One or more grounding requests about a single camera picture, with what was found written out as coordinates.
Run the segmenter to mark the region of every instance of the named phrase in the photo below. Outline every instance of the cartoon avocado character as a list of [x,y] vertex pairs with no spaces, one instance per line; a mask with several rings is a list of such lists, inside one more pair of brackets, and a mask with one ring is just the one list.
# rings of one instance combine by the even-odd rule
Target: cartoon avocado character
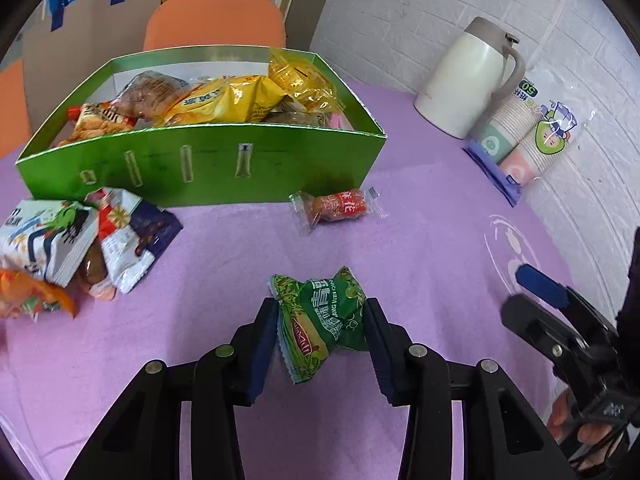
[[536,127],[536,146],[545,155],[554,155],[564,150],[571,137],[569,131],[562,131],[558,121],[554,121],[556,111],[549,110]]

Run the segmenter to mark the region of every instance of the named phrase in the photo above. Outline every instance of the human hand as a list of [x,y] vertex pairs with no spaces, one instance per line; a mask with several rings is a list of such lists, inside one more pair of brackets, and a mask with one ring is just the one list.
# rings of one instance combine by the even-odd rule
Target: human hand
[[[570,414],[568,397],[569,390],[565,390],[556,399],[553,404],[551,416],[549,416],[548,423],[546,424],[546,427],[548,428],[549,432],[556,440],[556,442],[560,442],[564,437],[566,437],[566,430],[562,425],[569,418]],[[578,440],[583,444],[587,444],[588,446],[595,446],[611,431],[612,427],[610,424],[588,422],[587,424],[583,424],[578,431]],[[582,462],[578,462],[578,470],[582,471],[595,465],[602,464],[605,460],[605,457],[607,456],[607,453],[613,453],[618,447],[618,444],[620,444],[621,440],[622,434],[620,434],[620,436],[612,444],[604,446],[594,454],[589,455]]]

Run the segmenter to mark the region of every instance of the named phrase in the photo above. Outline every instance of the wall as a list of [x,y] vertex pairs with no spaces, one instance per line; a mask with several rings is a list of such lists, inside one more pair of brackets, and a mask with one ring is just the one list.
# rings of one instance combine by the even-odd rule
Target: wall
[[601,0],[327,0],[312,50],[345,78],[415,92],[475,16],[520,38],[591,95],[598,113],[527,200],[578,289],[612,318],[640,225],[640,58]]

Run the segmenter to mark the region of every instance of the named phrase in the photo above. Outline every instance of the green box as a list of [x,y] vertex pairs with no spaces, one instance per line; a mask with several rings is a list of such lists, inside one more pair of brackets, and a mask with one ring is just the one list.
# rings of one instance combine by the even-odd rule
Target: green box
[[112,59],[49,116],[16,162],[37,199],[83,200],[101,186],[123,187],[162,206],[284,202],[297,190],[324,195],[358,187],[386,135],[345,83],[316,54],[336,86],[354,131],[288,124],[190,124],[146,128],[50,148],[70,134],[66,111],[113,99],[147,69],[181,78],[266,74],[270,50],[213,45],[166,48]]

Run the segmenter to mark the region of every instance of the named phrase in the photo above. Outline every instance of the table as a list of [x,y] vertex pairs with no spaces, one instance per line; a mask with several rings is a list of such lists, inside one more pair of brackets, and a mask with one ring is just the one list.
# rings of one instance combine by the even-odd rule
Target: table
[[[302,235],[285,203],[177,208],[184,230],[130,294],[111,303],[82,298],[75,320],[56,313],[35,324],[3,322],[0,422],[12,424],[21,455],[36,463],[32,471],[64,478],[145,362],[180,364],[228,342],[254,318],[274,273],[306,280],[350,266],[415,342],[467,364],[493,358],[539,413],[545,409],[550,365],[499,317],[518,290],[513,272],[522,262],[571,284],[542,223],[524,202],[511,208],[461,141],[415,111],[412,95],[352,88],[388,134],[367,177],[387,219]],[[12,167],[16,156],[0,162],[2,218],[28,196]],[[396,478],[406,417],[380,394],[366,352],[337,351],[312,381],[294,386],[276,348],[264,393],[251,409],[236,409],[246,477]],[[462,478],[461,431],[456,412],[455,479]]]

